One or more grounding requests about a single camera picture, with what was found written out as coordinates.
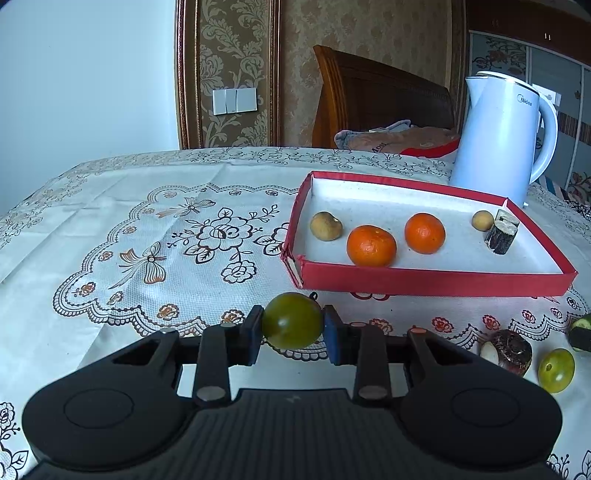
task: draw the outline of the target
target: orange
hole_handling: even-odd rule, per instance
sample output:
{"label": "orange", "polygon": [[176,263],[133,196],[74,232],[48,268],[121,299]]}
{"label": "orange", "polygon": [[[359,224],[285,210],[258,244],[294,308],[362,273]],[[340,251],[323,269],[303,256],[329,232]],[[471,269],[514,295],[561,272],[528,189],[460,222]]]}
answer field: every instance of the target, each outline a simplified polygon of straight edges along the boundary
{"label": "orange", "polygon": [[361,225],[349,234],[347,255],[358,267],[387,267],[396,257],[396,240],[386,230]]}
{"label": "orange", "polygon": [[445,242],[445,229],[439,218],[429,213],[417,213],[408,219],[404,238],[415,252],[433,254]]}

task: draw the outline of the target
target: red pillow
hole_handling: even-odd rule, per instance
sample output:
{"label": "red pillow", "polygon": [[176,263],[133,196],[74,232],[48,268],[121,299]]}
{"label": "red pillow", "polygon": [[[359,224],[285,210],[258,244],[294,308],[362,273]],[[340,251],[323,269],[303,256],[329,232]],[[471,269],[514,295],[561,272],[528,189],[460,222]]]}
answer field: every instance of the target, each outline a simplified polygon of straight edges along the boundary
{"label": "red pillow", "polygon": [[411,157],[427,157],[427,158],[439,158],[448,153],[457,150],[460,145],[460,139],[456,138],[448,144],[439,145],[433,148],[406,148],[400,152],[401,155],[410,155]]}

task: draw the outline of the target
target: tablecloth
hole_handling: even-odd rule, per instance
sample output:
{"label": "tablecloth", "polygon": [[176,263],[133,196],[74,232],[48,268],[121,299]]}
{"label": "tablecloth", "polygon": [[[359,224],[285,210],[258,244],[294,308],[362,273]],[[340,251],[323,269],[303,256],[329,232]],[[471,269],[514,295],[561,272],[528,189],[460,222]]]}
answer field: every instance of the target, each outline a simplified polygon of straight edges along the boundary
{"label": "tablecloth", "polygon": [[[278,254],[310,170],[446,184],[452,167],[451,157],[213,148],[92,161],[48,182],[0,218],[0,480],[34,465],[20,418],[42,386],[163,327],[199,335],[294,290]],[[532,344],[535,366],[546,352],[569,348],[564,331],[590,312],[591,225],[538,184],[527,202],[579,271],[563,297],[319,292],[319,302],[335,305],[346,322],[372,323],[389,335],[422,326],[474,351],[509,328]],[[580,480],[591,479],[591,355],[575,357],[572,384],[555,395],[564,426],[548,461],[563,478]],[[537,381],[535,370],[528,380]],[[350,390],[353,377],[354,367],[328,362],[322,339],[299,351],[264,345],[254,367],[230,369],[234,394],[241,387]],[[190,371],[181,394],[188,382]],[[395,393],[404,394],[403,383],[395,380]]]}

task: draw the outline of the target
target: red tray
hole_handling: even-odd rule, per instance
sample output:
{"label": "red tray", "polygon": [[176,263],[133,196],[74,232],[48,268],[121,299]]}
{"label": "red tray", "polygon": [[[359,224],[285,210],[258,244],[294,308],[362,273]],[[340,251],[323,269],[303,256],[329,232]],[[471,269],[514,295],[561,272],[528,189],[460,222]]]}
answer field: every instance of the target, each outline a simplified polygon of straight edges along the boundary
{"label": "red tray", "polygon": [[[520,221],[506,255],[495,255],[470,220],[479,210],[499,208]],[[309,223],[326,210],[343,222],[333,242],[314,238]],[[410,250],[404,225],[418,212],[432,213],[446,228],[446,242],[433,255]],[[346,255],[351,229],[371,224],[398,244],[391,267],[357,267]],[[561,296],[577,271],[548,236],[509,199],[432,183],[373,175],[312,171],[291,211],[281,259],[298,288],[436,297]]]}

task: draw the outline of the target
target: white electric kettle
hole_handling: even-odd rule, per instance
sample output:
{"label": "white electric kettle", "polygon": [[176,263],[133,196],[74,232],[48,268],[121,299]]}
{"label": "white electric kettle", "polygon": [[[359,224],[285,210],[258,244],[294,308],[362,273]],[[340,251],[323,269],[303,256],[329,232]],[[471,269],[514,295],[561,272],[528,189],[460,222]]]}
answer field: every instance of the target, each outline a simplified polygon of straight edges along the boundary
{"label": "white electric kettle", "polygon": [[[556,110],[545,96],[509,75],[478,72],[466,83],[472,108],[449,185],[509,197],[523,207],[528,186],[543,174],[554,154]],[[538,111],[545,133],[534,163]]]}

